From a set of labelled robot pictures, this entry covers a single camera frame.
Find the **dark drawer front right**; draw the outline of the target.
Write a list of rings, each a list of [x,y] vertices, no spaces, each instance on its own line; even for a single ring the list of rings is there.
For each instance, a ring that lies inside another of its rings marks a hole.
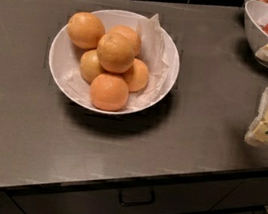
[[[214,210],[268,205],[268,177],[245,179],[223,198]]]

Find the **orange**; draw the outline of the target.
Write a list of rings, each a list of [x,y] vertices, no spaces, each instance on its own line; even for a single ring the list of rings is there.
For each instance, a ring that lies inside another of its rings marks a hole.
[[[104,34],[97,45],[97,57],[108,72],[119,74],[133,65],[135,52],[128,38],[118,32]]]
[[[118,111],[128,101],[129,88],[120,75],[100,74],[91,82],[89,89],[91,102],[100,110]]]
[[[84,50],[95,49],[105,31],[103,23],[93,13],[78,12],[71,16],[67,24],[69,38]]]
[[[140,59],[135,59],[129,70],[122,74],[128,84],[129,92],[137,92],[145,88],[149,79],[148,66]]]
[[[113,26],[108,30],[108,32],[124,35],[124,37],[128,38],[130,43],[133,45],[134,48],[134,54],[135,56],[138,56],[140,53],[140,47],[141,47],[141,38],[139,34],[133,30],[131,27],[125,26],[125,25],[116,25]]]
[[[80,72],[83,79],[91,83],[97,76],[105,73],[105,69],[100,64],[95,49],[86,51],[81,56]]]

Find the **dark drawer front left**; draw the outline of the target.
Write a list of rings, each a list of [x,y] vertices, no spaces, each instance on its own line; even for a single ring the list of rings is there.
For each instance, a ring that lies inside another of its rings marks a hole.
[[[27,214],[184,214],[204,212],[237,183],[219,180],[17,196]]]

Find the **white ceramic bowl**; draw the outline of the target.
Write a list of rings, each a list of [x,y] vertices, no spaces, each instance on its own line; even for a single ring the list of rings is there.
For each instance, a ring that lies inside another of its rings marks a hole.
[[[64,95],[83,108],[95,112],[97,109],[92,105],[89,96],[90,85],[80,75],[79,61],[83,53],[84,51],[82,49],[72,43],[68,36],[67,29],[62,28],[50,47],[48,59],[49,67],[53,79]],[[125,107],[115,113],[117,115],[130,113],[121,113],[121,110],[124,108]]]

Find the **orange front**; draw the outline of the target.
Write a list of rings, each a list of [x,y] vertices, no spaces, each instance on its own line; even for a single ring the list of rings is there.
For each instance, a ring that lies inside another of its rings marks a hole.
[[[128,101],[129,88],[120,75],[100,74],[91,82],[89,89],[91,102],[100,110],[118,111]]]

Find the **dark drawer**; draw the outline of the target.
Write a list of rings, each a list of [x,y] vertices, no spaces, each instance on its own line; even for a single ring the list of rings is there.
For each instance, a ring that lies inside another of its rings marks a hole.
[[[245,179],[223,198],[214,210],[268,205],[268,177]]]
[[[204,212],[237,183],[219,180],[17,196],[27,214],[184,214]]]

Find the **white paper liner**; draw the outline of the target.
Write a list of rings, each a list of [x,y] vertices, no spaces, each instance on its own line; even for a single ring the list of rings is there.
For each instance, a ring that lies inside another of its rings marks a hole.
[[[180,63],[174,42],[160,26],[158,15],[147,19],[136,13],[119,10],[96,11],[95,15],[106,24],[107,29],[124,24],[135,28],[141,36],[140,58],[147,63],[150,79],[143,90],[131,93],[121,113],[133,113],[151,107],[172,88]]]

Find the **white bowl with strawberries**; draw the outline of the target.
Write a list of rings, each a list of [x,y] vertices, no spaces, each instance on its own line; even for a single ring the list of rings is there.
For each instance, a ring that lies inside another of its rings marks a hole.
[[[247,1],[244,10],[245,34],[252,53],[268,44],[268,35],[262,27],[268,24],[268,4],[261,1]]]

